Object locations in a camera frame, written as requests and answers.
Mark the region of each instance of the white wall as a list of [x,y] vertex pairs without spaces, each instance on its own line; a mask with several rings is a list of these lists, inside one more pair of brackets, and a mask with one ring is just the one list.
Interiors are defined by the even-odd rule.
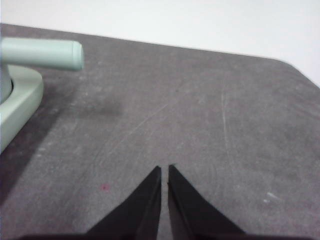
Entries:
[[320,86],[320,0],[1,0],[1,21],[280,59]]

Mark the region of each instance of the cylindrical handle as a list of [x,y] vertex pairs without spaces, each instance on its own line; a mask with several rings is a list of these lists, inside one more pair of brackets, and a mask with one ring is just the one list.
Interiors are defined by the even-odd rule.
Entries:
[[76,71],[84,67],[84,51],[77,41],[4,37],[1,63]]

